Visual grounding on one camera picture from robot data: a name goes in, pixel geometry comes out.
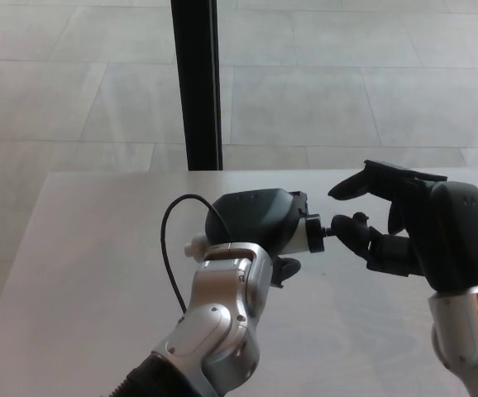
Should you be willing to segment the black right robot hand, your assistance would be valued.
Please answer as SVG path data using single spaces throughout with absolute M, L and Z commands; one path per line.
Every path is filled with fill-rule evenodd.
M 335 185 L 340 201 L 372 194 L 390 202 L 388 232 L 364 213 L 336 215 L 329 233 L 366 261 L 368 270 L 424 277 L 438 293 L 478 285 L 478 188 L 389 163 L 364 169 Z

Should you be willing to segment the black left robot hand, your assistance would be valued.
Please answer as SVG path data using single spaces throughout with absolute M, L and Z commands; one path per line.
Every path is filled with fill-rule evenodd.
M 250 242 L 261 246 L 273 261 L 271 285 L 296 275 L 299 261 L 284 255 L 309 250 L 307 235 L 308 196 L 301 191 L 258 189 L 225 194 L 208 213 L 205 235 L 214 246 L 229 242 Z

